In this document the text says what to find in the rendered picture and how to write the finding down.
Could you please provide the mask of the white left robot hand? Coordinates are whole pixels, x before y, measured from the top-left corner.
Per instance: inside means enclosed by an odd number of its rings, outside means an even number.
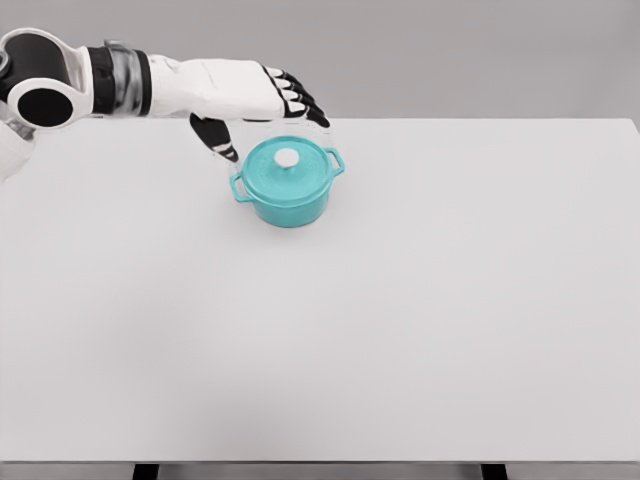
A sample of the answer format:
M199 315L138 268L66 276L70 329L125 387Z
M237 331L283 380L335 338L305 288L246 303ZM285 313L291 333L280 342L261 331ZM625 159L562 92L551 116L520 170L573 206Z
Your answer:
M229 121L306 119L322 128L330 121L315 98L292 74L249 60L207 60L209 84L195 94L189 123L213 153L236 163Z

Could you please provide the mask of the teal lid with white knob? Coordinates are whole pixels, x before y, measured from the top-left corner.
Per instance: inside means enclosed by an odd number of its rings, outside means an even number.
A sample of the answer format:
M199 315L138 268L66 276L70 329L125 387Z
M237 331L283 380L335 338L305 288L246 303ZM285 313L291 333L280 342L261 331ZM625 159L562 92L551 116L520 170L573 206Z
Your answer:
M283 167L275 155L283 149L294 150L298 161ZM297 205L319 195L330 183L332 164L324 150L308 139L278 136L256 145L242 166L245 191L265 203Z

